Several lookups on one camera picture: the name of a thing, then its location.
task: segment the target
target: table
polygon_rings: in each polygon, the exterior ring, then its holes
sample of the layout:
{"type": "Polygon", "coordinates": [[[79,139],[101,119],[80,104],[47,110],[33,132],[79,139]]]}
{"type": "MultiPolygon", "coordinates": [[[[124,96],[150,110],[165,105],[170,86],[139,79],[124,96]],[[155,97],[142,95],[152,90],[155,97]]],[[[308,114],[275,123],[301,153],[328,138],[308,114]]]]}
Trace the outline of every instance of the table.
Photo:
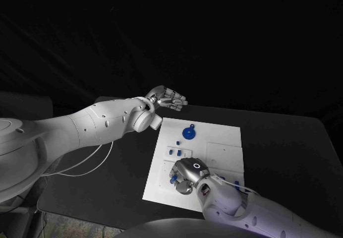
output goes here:
{"type": "MultiPolygon", "coordinates": [[[[96,102],[111,99],[99,97],[96,102]]],[[[343,167],[317,119],[191,105],[180,112],[160,108],[157,114],[240,127],[246,186],[312,225],[343,235],[343,167]]],[[[165,218],[203,219],[199,212],[141,199],[158,130],[147,128],[114,141],[105,163],[88,175],[54,175],[39,210],[119,229],[165,218]]],[[[89,171],[108,149],[109,144],[69,174],[89,171]]],[[[67,153],[57,170],[76,164],[93,150],[86,147],[67,153]]]]}

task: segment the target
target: small blue piece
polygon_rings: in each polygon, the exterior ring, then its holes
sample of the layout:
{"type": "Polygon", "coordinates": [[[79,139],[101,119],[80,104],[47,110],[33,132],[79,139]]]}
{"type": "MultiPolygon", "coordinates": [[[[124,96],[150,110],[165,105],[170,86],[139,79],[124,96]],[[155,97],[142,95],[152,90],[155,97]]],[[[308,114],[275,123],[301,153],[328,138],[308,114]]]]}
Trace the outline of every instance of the small blue piece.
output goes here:
{"type": "Polygon", "coordinates": [[[177,179],[177,176],[174,175],[173,177],[171,177],[171,179],[170,179],[170,183],[173,184],[173,182],[175,181],[175,179],[177,179]]]}
{"type": "Polygon", "coordinates": [[[194,125],[190,124],[190,127],[187,127],[183,132],[181,135],[184,137],[184,139],[191,140],[194,138],[194,125]]]}
{"type": "MultiPolygon", "coordinates": [[[[237,182],[237,181],[235,181],[235,185],[239,185],[239,182],[237,182]]],[[[235,188],[236,188],[236,190],[239,190],[239,187],[235,186],[235,188]]]]}

